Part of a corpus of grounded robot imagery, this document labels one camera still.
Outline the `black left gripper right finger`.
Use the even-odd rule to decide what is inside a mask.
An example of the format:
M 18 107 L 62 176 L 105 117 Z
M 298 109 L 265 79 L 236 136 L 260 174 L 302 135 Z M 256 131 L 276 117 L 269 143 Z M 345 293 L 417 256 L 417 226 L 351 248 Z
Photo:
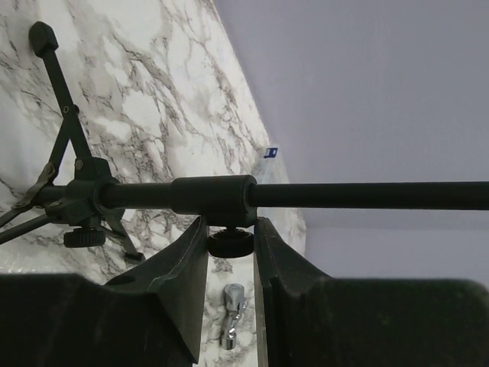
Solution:
M 457 279 L 344 279 L 269 219 L 254 227 L 261 366 L 486 366 L 488 292 Z

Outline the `black tripod microphone stand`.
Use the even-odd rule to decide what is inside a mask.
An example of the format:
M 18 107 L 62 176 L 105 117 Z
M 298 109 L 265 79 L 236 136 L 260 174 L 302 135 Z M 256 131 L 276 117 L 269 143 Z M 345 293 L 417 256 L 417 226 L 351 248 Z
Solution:
M 250 175 L 184 177 L 169 183 L 121 183 L 108 162 L 94 157 L 79 120 L 56 51 L 53 28 L 34 23 L 28 39 L 42 59 L 63 122 L 36 183 L 1 217 L 1 241 L 9 242 L 48 224 L 63 224 L 67 248 L 119 242 L 125 257 L 143 255 L 122 225 L 127 209 L 169 209 L 201 216 L 219 227 L 208 241 L 211 255 L 239 258 L 254 250 L 248 231 L 260 208 L 486 210 L 485 182 L 259 184 Z

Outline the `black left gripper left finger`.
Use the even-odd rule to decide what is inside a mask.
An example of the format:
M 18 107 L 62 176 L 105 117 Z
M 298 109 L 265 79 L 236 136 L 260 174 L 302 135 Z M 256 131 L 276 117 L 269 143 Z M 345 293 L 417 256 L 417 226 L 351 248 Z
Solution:
M 199 360 L 208 226 L 104 285 L 79 274 L 1 277 L 3 366 L 191 366 Z

